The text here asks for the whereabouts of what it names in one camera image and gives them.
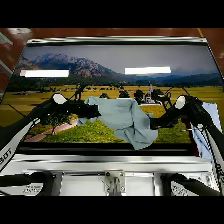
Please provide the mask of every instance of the brown floor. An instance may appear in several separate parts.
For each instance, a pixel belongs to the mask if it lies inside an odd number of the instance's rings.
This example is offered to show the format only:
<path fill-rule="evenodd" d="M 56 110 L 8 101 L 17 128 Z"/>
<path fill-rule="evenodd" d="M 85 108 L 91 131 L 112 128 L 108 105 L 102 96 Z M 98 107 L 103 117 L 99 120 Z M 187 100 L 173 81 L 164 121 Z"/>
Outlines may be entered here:
<path fill-rule="evenodd" d="M 218 65 L 224 74 L 224 28 L 32 28 L 28 34 L 11 34 L 0 28 L 14 45 L 0 44 L 0 60 L 14 69 L 22 50 L 30 38 L 75 37 L 75 36 L 192 36 L 206 37 Z M 7 78 L 0 73 L 0 91 Z"/>

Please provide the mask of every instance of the black border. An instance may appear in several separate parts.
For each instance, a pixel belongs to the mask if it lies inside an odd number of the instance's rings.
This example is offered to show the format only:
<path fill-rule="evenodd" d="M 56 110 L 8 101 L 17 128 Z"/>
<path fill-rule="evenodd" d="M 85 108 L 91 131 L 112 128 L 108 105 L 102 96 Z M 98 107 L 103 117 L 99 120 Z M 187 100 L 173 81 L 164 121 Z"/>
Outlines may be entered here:
<path fill-rule="evenodd" d="M 207 46 L 210 54 L 212 55 L 213 60 L 216 63 L 220 76 L 223 80 L 221 70 L 218 67 L 218 64 L 214 58 L 214 55 L 210 49 L 210 46 L 207 42 L 191 42 L 190 40 L 186 41 L 79 41 L 79 42 L 47 42 L 47 43 L 27 43 L 26 47 L 40 47 L 40 46 L 65 46 L 65 45 L 199 45 Z M 18 62 L 23 54 L 23 51 L 20 54 Z M 183 156 L 183 155 L 193 155 L 192 145 L 190 143 L 186 144 L 158 144 L 153 143 L 149 147 L 142 150 L 134 150 L 132 145 L 129 143 L 40 143 L 40 142 L 22 142 L 17 153 L 23 154 L 50 154 L 50 155 L 61 155 L 61 154 L 78 154 L 78 155 L 173 155 L 173 156 Z"/>

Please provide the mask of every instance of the grass field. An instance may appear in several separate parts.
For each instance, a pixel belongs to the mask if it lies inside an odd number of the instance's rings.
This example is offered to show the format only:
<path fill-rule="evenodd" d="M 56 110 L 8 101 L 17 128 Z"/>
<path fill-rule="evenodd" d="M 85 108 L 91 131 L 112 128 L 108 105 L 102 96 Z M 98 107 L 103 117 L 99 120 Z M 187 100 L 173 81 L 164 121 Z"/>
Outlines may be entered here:
<path fill-rule="evenodd" d="M 58 86 L 57 89 L 61 89 L 65 97 L 69 98 L 74 94 L 74 90 L 71 88 L 75 88 L 75 86 Z M 107 93 L 110 98 L 117 98 L 119 96 L 118 89 L 114 90 L 100 90 L 100 88 L 109 88 L 108 86 L 95 86 L 97 90 L 93 90 L 93 86 L 91 90 L 86 90 L 82 93 L 82 100 L 88 98 L 88 96 L 100 96 L 102 93 Z M 143 92 L 147 93 L 147 86 L 125 86 L 125 90 L 128 91 L 130 97 L 134 97 L 134 92 L 137 89 L 141 89 Z M 159 87 L 163 92 L 167 91 L 169 87 Z M 218 104 L 219 116 L 222 123 L 222 128 L 224 127 L 224 92 L 222 92 L 221 87 L 193 87 L 187 88 L 189 93 L 192 96 L 198 97 L 200 100 L 205 102 L 212 102 Z M 184 94 L 185 92 L 181 88 L 173 88 L 171 90 L 171 101 L 175 102 L 177 97 L 180 94 Z M 14 123 L 15 121 L 22 118 L 20 114 L 14 111 L 8 104 L 13 105 L 17 110 L 22 112 L 23 114 L 29 113 L 36 104 L 42 103 L 45 100 L 49 99 L 49 97 L 53 94 L 53 92 L 48 93 L 30 93 L 29 95 L 15 95 L 15 93 L 7 92 L 4 96 L 2 104 L 0 105 L 0 126 L 7 126 L 9 124 Z M 154 113 L 154 117 L 160 117 L 165 113 L 162 106 L 144 106 L 141 107 L 142 110 L 146 113 L 152 112 Z M 33 134 L 37 134 L 39 132 L 45 131 L 49 127 L 41 127 L 36 130 L 33 129 Z M 185 129 L 185 125 L 181 122 L 173 129 L 161 129 L 159 130 L 159 137 L 156 142 L 189 142 L 188 133 L 180 132 L 181 129 Z"/>

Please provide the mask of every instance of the cloudy sky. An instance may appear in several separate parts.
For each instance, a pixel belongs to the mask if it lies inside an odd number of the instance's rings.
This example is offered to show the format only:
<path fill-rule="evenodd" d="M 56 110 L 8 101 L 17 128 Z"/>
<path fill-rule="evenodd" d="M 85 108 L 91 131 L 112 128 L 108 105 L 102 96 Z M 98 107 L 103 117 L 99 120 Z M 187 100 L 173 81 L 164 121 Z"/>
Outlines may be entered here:
<path fill-rule="evenodd" d="M 29 60 L 47 53 L 88 58 L 115 72 L 125 68 L 169 66 L 172 74 L 218 73 L 206 46 L 190 45 L 110 45 L 27 47 Z"/>

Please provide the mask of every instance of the crumpled fabric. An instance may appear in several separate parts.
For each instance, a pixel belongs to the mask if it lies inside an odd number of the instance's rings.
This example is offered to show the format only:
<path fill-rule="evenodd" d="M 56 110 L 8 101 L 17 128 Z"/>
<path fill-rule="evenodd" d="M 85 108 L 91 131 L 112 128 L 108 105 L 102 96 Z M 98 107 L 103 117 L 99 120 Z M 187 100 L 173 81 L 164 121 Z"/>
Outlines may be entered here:
<path fill-rule="evenodd" d="M 157 130 L 150 129 L 150 119 L 134 99 L 106 99 L 90 96 L 86 104 L 98 105 L 101 116 L 90 121 L 100 120 L 115 130 L 114 135 L 131 143 L 135 150 L 150 146 L 158 137 Z M 84 125 L 87 118 L 80 118 L 78 125 Z"/>
<path fill-rule="evenodd" d="M 204 102 L 202 106 L 210 114 L 215 126 L 222 132 L 217 104 Z M 207 142 L 205 141 L 201 132 L 197 128 L 195 128 L 193 125 L 192 125 L 192 133 L 193 133 L 193 138 L 197 144 L 199 156 L 203 159 L 209 159 L 213 161 L 213 157 Z"/>

